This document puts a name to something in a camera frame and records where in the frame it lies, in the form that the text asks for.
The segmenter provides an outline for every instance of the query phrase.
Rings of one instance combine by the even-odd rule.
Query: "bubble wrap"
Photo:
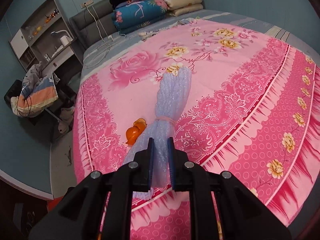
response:
[[[180,118],[186,106],[191,87],[191,70],[186,67],[179,68],[178,76],[163,74],[157,94],[156,117],[169,117],[175,122]],[[168,182],[168,147],[167,139],[174,136],[174,126],[169,121],[155,120],[148,124],[144,132],[138,137],[124,159],[124,164],[133,161],[136,152],[148,147],[149,138],[155,142],[155,155],[153,162],[152,187],[165,187]],[[150,199],[153,190],[148,194],[134,193],[134,197]]]

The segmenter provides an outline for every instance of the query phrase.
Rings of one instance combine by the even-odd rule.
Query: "pillow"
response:
[[[163,16],[167,9],[163,0],[137,1],[115,9],[112,21],[118,31],[121,31]]]
[[[190,5],[190,6],[186,6],[183,8],[179,8],[173,11],[169,11],[168,15],[170,16],[180,16],[182,14],[185,13],[189,13],[189,12],[195,12],[195,11],[199,11],[203,9],[203,5],[202,4],[194,4],[194,5]]]
[[[182,7],[201,3],[202,0],[164,0],[169,7],[169,11],[173,11]]]

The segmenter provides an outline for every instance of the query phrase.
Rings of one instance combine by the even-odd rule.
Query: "wall shelf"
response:
[[[37,59],[37,58],[34,57],[34,58],[30,61],[30,63],[29,63],[28,66],[27,66],[27,69],[29,69],[29,68],[32,66],[32,63],[35,61],[35,59]]]
[[[28,45],[31,47],[41,37],[43,33],[45,33],[55,22],[57,22],[61,18],[62,16],[60,13],[56,17],[53,17],[50,22],[48,22],[44,27],[42,27],[41,31],[39,31],[38,34],[32,38],[32,40],[28,41]]]

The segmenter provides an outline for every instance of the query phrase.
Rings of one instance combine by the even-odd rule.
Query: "gray headboard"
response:
[[[98,21],[98,26],[103,38],[107,36],[106,33],[110,35],[117,32],[117,29],[111,20],[113,8],[109,0],[101,0],[90,6],[89,10],[97,21],[98,19],[100,20]],[[87,9],[74,15],[69,20],[85,49],[101,39],[96,22]]]

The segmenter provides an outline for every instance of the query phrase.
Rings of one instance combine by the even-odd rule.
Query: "orange fruit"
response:
[[[127,139],[130,139],[134,137],[136,134],[139,134],[139,128],[138,127],[130,127],[126,132],[125,136]]]
[[[138,122],[134,125],[134,127],[137,127],[139,129],[139,134],[142,134],[147,126],[142,122]]]
[[[137,123],[143,123],[145,126],[147,126],[146,120],[143,118],[139,118],[137,121],[133,123],[133,126],[135,126]]]
[[[145,130],[147,127],[146,120],[143,118],[139,118],[137,121],[133,123],[133,127],[130,127],[126,132],[125,136],[127,137],[127,145],[134,145],[136,142],[137,138],[139,137],[140,134]]]

